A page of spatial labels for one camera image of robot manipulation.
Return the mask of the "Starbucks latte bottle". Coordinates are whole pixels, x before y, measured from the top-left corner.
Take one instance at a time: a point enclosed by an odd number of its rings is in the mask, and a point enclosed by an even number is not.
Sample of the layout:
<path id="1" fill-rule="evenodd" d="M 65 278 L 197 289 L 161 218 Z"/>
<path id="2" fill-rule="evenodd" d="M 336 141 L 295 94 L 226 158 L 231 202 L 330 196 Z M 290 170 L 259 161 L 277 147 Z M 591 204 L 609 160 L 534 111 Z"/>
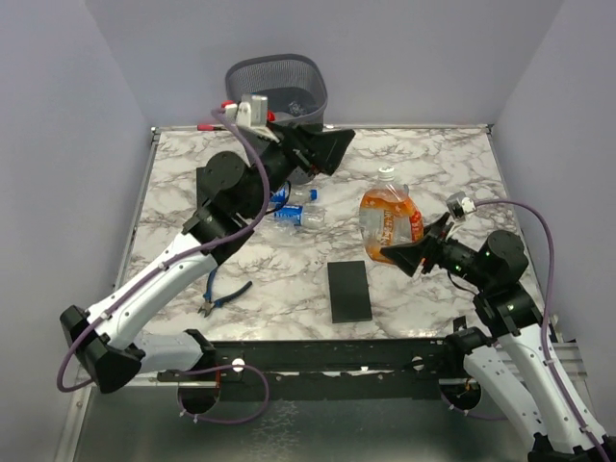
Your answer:
<path id="1" fill-rule="evenodd" d="M 296 97 L 287 104 L 285 112 L 293 118 L 308 116 L 315 109 L 309 99 Z"/>

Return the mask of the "crushed orange plastic bottle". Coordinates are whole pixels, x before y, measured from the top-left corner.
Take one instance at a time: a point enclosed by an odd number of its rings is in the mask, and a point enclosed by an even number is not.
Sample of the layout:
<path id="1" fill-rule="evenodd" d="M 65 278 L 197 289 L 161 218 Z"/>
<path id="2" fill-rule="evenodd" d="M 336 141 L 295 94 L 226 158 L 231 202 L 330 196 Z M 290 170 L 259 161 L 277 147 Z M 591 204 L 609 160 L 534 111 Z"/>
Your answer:
<path id="1" fill-rule="evenodd" d="M 359 206 L 359 227 L 366 253 L 375 262 L 391 264 L 382 247 L 411 244 L 424 236 L 424 219 L 408 188 L 391 166 L 380 167 L 376 181 Z"/>

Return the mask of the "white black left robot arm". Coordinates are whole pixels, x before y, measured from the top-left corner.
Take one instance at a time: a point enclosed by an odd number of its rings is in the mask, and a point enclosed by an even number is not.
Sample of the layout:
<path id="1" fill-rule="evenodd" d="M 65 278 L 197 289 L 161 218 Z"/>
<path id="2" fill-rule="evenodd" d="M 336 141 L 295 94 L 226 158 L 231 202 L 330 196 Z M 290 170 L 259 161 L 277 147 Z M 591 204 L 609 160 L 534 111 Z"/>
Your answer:
<path id="1" fill-rule="evenodd" d="M 221 151 L 196 172 L 199 204 L 167 248 L 133 279 L 87 309 L 70 306 L 60 322 L 69 354 L 104 394 L 140 373 L 177 371 L 198 380 L 214 363 L 212 344 L 196 329 L 150 335 L 147 323 L 197 279 L 216 270 L 250 239 L 270 196 L 294 170 L 332 175 L 355 133 L 269 123 L 275 138 L 247 163 Z"/>

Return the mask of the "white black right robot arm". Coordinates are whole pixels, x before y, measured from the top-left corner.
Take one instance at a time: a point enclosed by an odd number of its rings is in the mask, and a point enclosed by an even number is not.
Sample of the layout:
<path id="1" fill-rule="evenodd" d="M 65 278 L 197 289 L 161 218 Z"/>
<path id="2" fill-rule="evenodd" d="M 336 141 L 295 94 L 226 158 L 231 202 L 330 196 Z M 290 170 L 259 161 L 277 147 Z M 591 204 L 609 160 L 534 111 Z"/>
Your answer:
<path id="1" fill-rule="evenodd" d="M 528 265 L 521 239 L 497 230 L 473 250 L 449 236 L 451 227 L 443 214 L 419 241 L 380 250 L 407 275 L 440 267 L 476 287 L 473 304 L 488 330 L 448 335 L 444 369 L 467 373 L 492 398 L 523 440 L 528 460 L 614 460 L 614 438 L 580 398 L 520 282 Z"/>

